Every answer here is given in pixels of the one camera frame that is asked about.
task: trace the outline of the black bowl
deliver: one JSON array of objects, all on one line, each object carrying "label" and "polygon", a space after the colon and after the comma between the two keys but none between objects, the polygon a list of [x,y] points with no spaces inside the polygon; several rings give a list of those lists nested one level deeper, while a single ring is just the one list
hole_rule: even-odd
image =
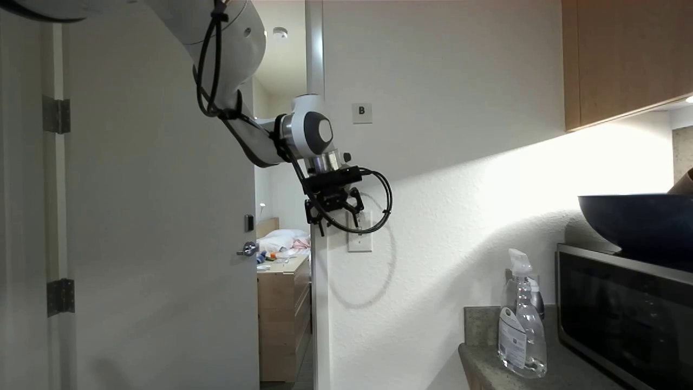
[{"label": "black bowl", "polygon": [[693,198],[688,195],[582,195],[587,223],[621,255],[693,262]]}]

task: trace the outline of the microwave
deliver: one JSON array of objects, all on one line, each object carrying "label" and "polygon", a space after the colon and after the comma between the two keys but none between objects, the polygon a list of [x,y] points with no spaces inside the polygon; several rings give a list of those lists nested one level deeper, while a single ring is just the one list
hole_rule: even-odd
[{"label": "microwave", "polygon": [[693,387],[693,264],[559,246],[557,303],[560,343],[623,385]]}]

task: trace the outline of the white door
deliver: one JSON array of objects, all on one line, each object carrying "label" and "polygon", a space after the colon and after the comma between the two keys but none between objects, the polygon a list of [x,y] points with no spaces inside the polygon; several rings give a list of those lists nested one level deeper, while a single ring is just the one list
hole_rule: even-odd
[{"label": "white door", "polygon": [[0,387],[47,387],[41,29],[0,12]]},{"label": "white door", "polygon": [[258,387],[253,176],[193,60],[134,5],[67,30],[69,259],[83,390]]}]

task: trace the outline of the wooden cabinet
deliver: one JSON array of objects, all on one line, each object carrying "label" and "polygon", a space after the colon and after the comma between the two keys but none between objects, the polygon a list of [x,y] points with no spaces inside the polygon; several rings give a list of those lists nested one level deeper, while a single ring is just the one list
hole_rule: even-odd
[{"label": "wooden cabinet", "polygon": [[259,380],[294,381],[310,335],[310,260],[258,272]]},{"label": "wooden cabinet", "polygon": [[568,129],[693,91],[693,0],[564,0]]}]

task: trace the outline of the kitchen counter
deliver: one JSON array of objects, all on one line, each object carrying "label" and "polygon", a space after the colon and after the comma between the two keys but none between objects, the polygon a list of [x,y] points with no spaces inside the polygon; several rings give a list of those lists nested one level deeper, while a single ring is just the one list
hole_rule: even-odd
[{"label": "kitchen counter", "polygon": [[557,335],[557,311],[546,311],[546,358],[547,374],[521,380],[508,373],[495,356],[499,307],[466,307],[466,343],[460,358],[472,390],[621,390],[618,381],[587,364],[580,356],[560,344]]}]

